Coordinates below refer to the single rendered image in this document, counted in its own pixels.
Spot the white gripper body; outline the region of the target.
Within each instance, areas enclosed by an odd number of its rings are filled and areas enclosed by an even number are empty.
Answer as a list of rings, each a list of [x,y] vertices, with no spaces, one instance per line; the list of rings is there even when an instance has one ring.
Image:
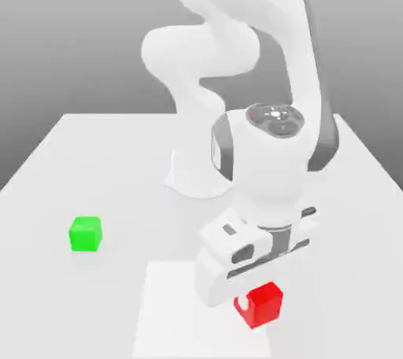
[[[300,257],[319,230],[304,218],[297,240],[286,245],[292,227],[260,228],[239,218],[217,218],[200,230],[201,249],[195,262],[195,289],[210,307],[247,294],[278,278],[275,271]]]

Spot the small red cube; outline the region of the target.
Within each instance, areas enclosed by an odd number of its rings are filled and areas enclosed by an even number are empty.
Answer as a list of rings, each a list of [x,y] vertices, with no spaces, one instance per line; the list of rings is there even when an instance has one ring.
[[[238,314],[251,328],[258,328],[279,317],[283,292],[274,282],[266,283],[246,294],[250,300],[249,309],[242,311],[238,305],[238,297],[234,298],[234,307]]]

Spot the small green cube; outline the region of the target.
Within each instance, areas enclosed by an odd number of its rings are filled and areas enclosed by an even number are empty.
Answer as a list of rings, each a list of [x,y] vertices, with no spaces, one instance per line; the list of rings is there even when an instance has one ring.
[[[102,240],[100,217],[76,217],[69,228],[72,251],[96,252]]]

